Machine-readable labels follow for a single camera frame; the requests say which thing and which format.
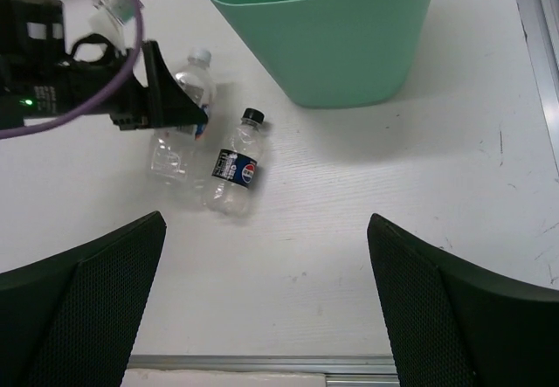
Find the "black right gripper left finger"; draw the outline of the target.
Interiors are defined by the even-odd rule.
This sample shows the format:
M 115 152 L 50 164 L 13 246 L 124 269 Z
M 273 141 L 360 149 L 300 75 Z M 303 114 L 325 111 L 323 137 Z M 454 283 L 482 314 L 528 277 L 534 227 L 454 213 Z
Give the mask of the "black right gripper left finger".
M 158 211 L 1 275 L 3 386 L 119 386 L 162 255 Z

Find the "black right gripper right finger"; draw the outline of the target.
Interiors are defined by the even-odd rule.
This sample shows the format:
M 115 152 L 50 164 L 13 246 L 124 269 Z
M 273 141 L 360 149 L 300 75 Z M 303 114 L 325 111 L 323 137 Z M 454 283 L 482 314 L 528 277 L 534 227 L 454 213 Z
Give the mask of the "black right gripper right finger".
M 369 256 L 402 386 L 556 386 L 558 292 L 491 272 L 375 214 Z

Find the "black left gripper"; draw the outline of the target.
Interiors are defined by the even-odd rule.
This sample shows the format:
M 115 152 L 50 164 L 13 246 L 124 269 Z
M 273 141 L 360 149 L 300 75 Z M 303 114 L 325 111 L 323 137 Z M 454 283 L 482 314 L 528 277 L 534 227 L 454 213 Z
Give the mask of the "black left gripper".
M 104 45 L 100 58 L 77 60 L 82 45 Z M 182 90 L 166 66 L 158 43 L 142 44 L 147 106 L 141 114 L 144 128 L 176 128 L 208 123 L 208 115 Z M 1 57 L 1 129 L 21 128 L 26 119 L 60 117 L 89 100 L 111 81 L 128 56 L 117 52 L 100 34 L 74 43 L 49 71 L 42 73 L 28 59 Z

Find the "clear bottle white orange label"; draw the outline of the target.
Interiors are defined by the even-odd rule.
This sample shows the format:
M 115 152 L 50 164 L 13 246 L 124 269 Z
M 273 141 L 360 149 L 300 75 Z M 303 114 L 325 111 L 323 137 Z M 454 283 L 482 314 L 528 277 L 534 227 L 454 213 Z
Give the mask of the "clear bottle white orange label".
M 211 117 L 216 85 L 210 76 L 212 55 L 204 48 L 192 49 L 187 63 L 173 73 L 177 84 Z M 148 152 L 148 174 L 165 183 L 184 183 L 194 169 L 197 143 L 207 125 L 156 129 Z

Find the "clear Pepsi bottle black label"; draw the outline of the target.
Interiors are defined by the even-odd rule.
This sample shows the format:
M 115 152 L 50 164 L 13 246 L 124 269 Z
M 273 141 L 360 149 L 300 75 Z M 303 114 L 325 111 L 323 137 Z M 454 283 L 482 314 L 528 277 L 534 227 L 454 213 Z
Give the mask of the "clear Pepsi bottle black label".
M 224 138 L 207 181 L 204 204 L 225 215 L 242 217 L 252 200 L 251 188 L 265 151 L 261 127 L 265 114 L 247 108 Z

